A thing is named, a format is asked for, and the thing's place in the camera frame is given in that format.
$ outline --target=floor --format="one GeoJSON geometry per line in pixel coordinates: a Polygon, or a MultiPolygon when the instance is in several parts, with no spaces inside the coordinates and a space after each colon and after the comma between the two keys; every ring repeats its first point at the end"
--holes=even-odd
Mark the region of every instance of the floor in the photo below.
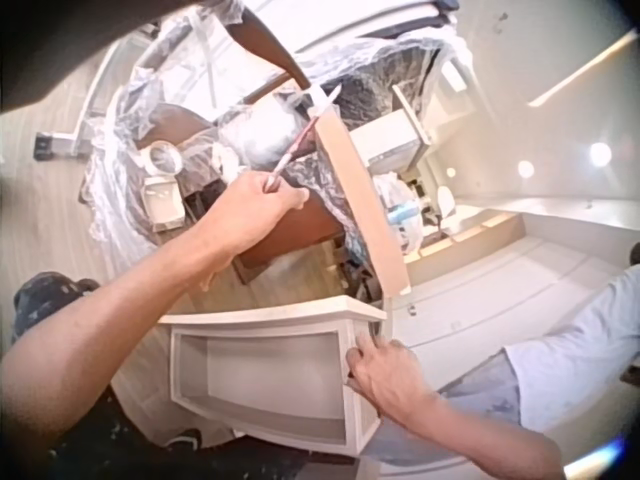
{"type": "MultiPolygon", "coordinates": [[[[71,132],[102,54],[80,66],[41,102],[0,117],[0,314],[2,351],[9,347],[14,292],[38,272],[55,270],[72,279],[104,283],[113,271],[110,259],[89,234],[92,215],[77,201],[86,160],[35,162],[38,131],[71,132]]],[[[101,103],[127,78],[136,52],[126,52],[101,103]]],[[[173,312],[229,311],[275,306],[342,293],[329,245],[278,259],[250,286],[235,273],[221,272],[208,292],[194,291],[173,312]]],[[[112,386],[129,417],[153,441],[164,443],[201,419],[168,397],[169,343],[166,328],[156,327],[125,362],[112,386]]],[[[211,424],[205,443],[216,443],[219,425],[211,424]]]]}

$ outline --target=wooden drawer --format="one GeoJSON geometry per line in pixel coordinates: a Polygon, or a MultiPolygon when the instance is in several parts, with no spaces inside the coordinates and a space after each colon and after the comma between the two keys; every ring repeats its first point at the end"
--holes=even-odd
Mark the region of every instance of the wooden drawer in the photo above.
{"type": "Polygon", "coordinates": [[[346,296],[239,312],[169,315],[171,399],[248,435],[358,455],[379,424],[344,384],[347,350],[386,319],[346,296]]]}

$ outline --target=recessed light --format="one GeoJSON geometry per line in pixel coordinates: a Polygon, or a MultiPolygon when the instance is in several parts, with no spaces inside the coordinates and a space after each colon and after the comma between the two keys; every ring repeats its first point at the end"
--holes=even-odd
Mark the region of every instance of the recessed light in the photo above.
{"type": "Polygon", "coordinates": [[[533,174],[536,173],[536,169],[533,166],[533,163],[522,160],[518,163],[518,173],[522,178],[531,178],[533,177],[533,174]]]}
{"type": "Polygon", "coordinates": [[[594,143],[589,149],[591,163],[596,167],[604,167],[611,161],[611,149],[606,143],[594,143]]]}

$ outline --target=tape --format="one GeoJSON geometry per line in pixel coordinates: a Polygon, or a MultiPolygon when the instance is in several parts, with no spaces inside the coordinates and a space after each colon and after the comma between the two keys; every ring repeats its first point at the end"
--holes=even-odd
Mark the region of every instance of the tape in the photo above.
{"type": "Polygon", "coordinates": [[[157,140],[140,151],[142,166],[153,176],[175,176],[182,171],[182,155],[172,143],[157,140]]]}

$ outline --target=wooden board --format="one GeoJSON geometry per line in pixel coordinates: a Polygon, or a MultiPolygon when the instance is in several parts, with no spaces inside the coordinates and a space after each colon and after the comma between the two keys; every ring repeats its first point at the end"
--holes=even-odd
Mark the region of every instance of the wooden board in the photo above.
{"type": "Polygon", "coordinates": [[[371,176],[347,127],[334,110],[329,109],[318,121],[316,138],[319,148],[326,151],[344,190],[384,296],[408,293],[411,290],[409,275],[398,241],[387,223],[371,176]]]}
{"type": "Polygon", "coordinates": [[[358,455],[379,425],[344,384],[356,335],[386,314],[346,296],[229,314],[168,315],[171,398],[281,445],[358,455]]]}

